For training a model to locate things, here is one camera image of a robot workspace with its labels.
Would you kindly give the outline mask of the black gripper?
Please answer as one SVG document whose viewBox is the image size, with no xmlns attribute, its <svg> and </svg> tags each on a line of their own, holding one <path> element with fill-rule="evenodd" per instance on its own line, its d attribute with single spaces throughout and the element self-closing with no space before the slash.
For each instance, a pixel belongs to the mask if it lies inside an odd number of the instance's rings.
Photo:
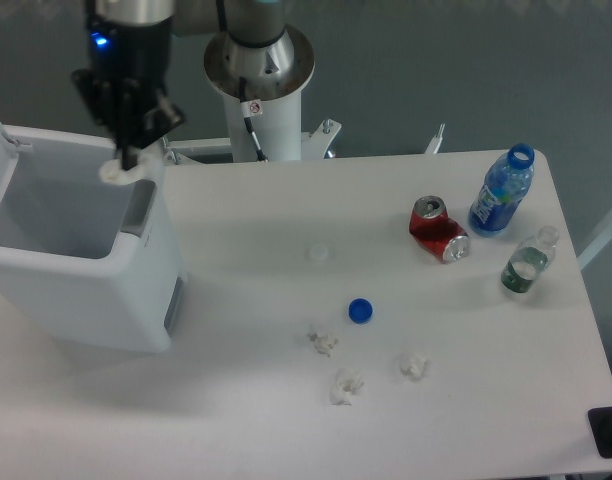
<svg viewBox="0 0 612 480">
<path fill-rule="evenodd" d="M 105 127 L 122 170 L 144 149 L 182 125 L 186 116 L 168 96 L 172 21 L 128 25 L 89 19 L 89 66 L 71 78 L 94 122 Z"/>
</svg>

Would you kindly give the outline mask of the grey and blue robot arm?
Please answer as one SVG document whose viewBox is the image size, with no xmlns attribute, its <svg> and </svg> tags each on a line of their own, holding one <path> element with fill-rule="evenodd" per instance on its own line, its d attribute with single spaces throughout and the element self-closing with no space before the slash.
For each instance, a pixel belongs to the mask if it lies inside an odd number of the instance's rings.
<svg viewBox="0 0 612 480">
<path fill-rule="evenodd" d="M 87 1 L 84 14 L 89 65 L 71 78 L 123 171 L 185 121 L 165 84 L 173 37 L 218 32 L 262 48 L 286 24 L 279 1 Z"/>
</svg>

